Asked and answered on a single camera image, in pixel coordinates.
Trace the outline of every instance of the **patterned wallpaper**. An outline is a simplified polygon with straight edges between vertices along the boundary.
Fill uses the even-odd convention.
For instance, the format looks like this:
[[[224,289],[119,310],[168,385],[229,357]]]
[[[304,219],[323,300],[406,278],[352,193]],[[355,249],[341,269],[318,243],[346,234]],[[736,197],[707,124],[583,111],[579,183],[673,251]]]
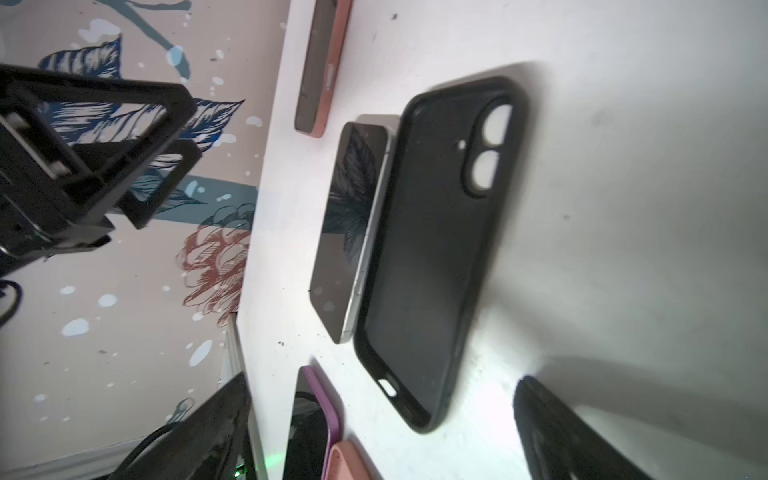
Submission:
[[[237,310],[288,1],[0,0],[0,61],[103,78],[181,82],[181,138],[203,151],[143,230],[11,276],[26,292],[0,330],[0,472],[146,435],[215,392]],[[69,143],[136,137],[156,105],[60,103]],[[134,183],[142,198],[178,158]]]

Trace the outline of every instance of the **cable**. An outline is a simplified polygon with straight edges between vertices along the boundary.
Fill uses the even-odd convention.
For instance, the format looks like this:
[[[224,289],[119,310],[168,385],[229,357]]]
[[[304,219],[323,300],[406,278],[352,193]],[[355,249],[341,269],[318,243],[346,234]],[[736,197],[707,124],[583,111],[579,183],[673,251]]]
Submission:
[[[131,463],[134,462],[136,457],[138,457],[152,442],[154,442],[155,440],[159,439],[161,436],[173,430],[174,427],[180,423],[181,422],[167,423],[166,425],[161,426],[159,429],[147,435],[144,438],[144,440],[142,440],[138,445],[136,445],[136,448],[131,450],[131,453],[129,453],[128,456],[125,457],[125,459],[122,462],[120,462],[120,465],[118,465],[118,467],[114,470],[114,472],[112,472],[112,475],[109,475],[109,477],[107,477],[107,480],[111,480],[118,473],[128,468],[128,466],[130,466]]]
[[[22,297],[24,296],[24,290],[22,290],[21,285],[14,282],[13,280],[0,280],[0,298],[5,296],[5,288],[9,286],[16,291],[16,298],[13,300],[13,304],[10,306],[10,308],[8,308],[8,310],[6,310],[5,313],[0,316],[0,328],[5,325],[5,322],[8,322],[11,318],[13,318],[13,316],[16,314],[16,311],[18,310],[18,306],[22,304]]]

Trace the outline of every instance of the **phone with purple case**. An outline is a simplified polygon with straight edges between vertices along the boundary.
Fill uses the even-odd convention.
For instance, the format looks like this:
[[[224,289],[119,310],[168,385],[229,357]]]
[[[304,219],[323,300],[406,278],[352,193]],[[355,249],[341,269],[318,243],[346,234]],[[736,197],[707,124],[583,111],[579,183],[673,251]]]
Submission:
[[[299,369],[283,480],[325,479],[331,447],[341,439],[339,416],[311,366]]]

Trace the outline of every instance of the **smartphone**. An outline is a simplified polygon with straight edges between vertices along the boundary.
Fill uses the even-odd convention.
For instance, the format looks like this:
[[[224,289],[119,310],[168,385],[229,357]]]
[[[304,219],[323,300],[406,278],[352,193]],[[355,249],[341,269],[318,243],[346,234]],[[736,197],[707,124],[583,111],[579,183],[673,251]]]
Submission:
[[[306,48],[294,127],[312,137],[322,137],[339,71],[346,23],[352,0],[316,0],[310,43]]]
[[[312,307],[336,343],[355,329],[391,141],[386,127],[354,122],[344,125],[339,140],[310,281]]]
[[[355,351],[417,432],[448,409],[526,104],[491,78],[419,95],[401,118]]]
[[[331,447],[340,440],[339,417],[311,366],[299,369],[283,480],[325,478]]]

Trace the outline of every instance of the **white table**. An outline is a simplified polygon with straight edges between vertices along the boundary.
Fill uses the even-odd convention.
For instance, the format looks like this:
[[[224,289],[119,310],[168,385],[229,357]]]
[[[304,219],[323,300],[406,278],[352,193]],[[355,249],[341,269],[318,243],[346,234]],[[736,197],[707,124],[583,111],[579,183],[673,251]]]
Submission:
[[[550,388],[655,478],[765,475],[763,4],[356,0],[321,139],[293,129],[313,4],[290,6],[238,319],[269,478],[311,362],[389,480],[528,478],[511,398],[545,363]],[[419,435],[309,302],[339,133],[523,61],[543,100],[527,168],[449,416]]]

